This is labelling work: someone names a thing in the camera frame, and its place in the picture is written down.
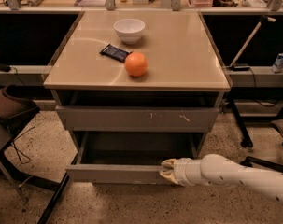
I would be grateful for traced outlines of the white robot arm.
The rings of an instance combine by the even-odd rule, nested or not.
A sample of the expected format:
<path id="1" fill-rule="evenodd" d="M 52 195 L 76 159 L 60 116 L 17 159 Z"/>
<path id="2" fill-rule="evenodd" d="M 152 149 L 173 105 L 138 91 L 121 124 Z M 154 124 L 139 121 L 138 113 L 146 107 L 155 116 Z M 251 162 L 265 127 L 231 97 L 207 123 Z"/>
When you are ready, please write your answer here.
<path id="1" fill-rule="evenodd" d="M 161 166 L 161 177 L 180 186 L 240 186 L 283 205 L 283 171 L 243 166 L 218 154 L 168 159 Z"/>

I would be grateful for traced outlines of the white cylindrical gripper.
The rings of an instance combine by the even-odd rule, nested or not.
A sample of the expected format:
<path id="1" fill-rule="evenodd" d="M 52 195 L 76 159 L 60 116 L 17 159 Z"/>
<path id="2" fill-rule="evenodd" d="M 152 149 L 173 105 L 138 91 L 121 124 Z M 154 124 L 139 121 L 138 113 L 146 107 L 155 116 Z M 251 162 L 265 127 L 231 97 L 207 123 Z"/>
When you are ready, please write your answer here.
<path id="1" fill-rule="evenodd" d="M 189 158 L 168 159 L 162 161 L 162 167 L 173 168 L 173 171 L 160 171 L 160 176 L 181 186 L 202 184 L 205 180 L 201 174 L 201 161 Z"/>

